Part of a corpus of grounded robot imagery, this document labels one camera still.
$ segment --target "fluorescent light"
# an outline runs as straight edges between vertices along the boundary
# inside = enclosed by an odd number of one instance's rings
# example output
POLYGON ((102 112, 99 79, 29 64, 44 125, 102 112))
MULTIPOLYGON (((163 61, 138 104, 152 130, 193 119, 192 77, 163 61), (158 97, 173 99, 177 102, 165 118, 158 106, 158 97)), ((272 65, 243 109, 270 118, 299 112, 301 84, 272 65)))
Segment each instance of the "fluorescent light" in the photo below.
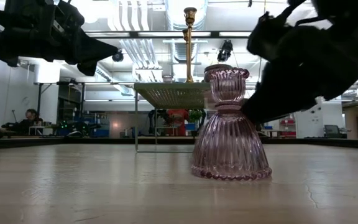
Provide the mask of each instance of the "fluorescent light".
POLYGON ((249 37, 251 32, 220 32, 220 37, 249 37))
MULTIPOLYGON (((185 44, 186 41, 185 40, 181 40, 181 39, 172 39, 172 40, 162 40, 162 42, 164 44, 185 44)), ((192 40, 191 43, 193 44, 207 44, 208 40, 192 40)))
POLYGON ((87 31, 86 34, 90 37, 103 38, 103 37, 129 37, 128 32, 95 32, 87 31))
POLYGON ((85 100, 86 102, 109 102, 109 100, 85 100))
POLYGON ((130 83, 130 82, 119 82, 117 84, 118 85, 135 85, 135 83, 130 83))
POLYGON ((135 100, 85 100, 86 102, 135 102, 135 100))
POLYGON ((115 102, 135 102, 135 100, 111 100, 115 102))
POLYGON ((96 82, 94 82, 94 83, 85 83, 85 85, 111 85, 111 83, 109 83, 109 82, 106 82, 106 83, 96 83, 96 82))
MULTIPOLYGON (((195 37, 209 37, 210 32, 193 31, 191 36, 195 37)), ((139 32, 139 37, 183 37, 182 31, 171 31, 171 32, 139 32)))

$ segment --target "metal shelf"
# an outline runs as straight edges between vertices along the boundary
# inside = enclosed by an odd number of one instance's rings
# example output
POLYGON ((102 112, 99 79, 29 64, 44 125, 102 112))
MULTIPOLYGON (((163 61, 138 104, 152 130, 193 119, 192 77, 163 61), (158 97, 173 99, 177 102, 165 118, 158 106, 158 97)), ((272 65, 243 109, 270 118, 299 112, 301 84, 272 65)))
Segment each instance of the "metal shelf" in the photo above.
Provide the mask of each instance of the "metal shelf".
POLYGON ((134 90, 158 109, 203 109, 209 83, 135 83, 134 90))

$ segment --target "red object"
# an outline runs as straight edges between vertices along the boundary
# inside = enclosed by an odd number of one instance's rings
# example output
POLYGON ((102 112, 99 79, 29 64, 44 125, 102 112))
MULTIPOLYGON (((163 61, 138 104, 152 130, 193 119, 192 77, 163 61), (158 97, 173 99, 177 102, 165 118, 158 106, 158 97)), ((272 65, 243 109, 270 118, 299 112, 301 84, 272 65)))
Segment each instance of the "red object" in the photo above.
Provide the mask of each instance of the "red object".
POLYGON ((286 123, 285 121, 286 121, 286 120, 283 119, 283 120, 281 120, 281 123, 282 123, 282 124, 294 124, 294 123, 295 123, 295 120, 294 120, 294 119, 288 119, 288 120, 287 120, 287 123, 286 123))
POLYGON ((290 137, 290 136, 296 136, 296 131, 282 131, 281 133, 280 133, 280 135, 281 136, 288 136, 288 137, 290 137))
POLYGON ((185 120, 189 120, 189 113, 187 110, 168 110, 167 113, 173 118, 173 126, 176 129, 167 129, 167 134, 175 136, 186 136, 185 120))

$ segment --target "pink glass candle holder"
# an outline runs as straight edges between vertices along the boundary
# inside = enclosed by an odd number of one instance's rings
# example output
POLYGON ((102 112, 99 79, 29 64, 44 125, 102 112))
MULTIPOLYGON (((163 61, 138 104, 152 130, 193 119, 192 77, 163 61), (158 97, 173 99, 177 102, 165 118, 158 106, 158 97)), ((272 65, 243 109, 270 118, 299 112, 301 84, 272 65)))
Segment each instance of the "pink glass candle holder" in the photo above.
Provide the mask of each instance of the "pink glass candle holder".
POLYGON ((216 180, 256 180, 272 174, 255 126, 241 113, 249 72, 208 71, 217 112, 203 128, 193 152, 192 173, 216 180))

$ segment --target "laboratory room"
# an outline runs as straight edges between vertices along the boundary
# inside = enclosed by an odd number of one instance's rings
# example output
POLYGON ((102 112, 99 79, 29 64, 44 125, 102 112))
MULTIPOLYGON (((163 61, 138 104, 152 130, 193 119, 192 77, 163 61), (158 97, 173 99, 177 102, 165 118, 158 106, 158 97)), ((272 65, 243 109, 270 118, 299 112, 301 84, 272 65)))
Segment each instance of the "laboratory room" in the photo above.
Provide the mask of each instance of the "laboratory room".
POLYGON ((358 223, 358 1, 0 0, 0 224, 358 223))

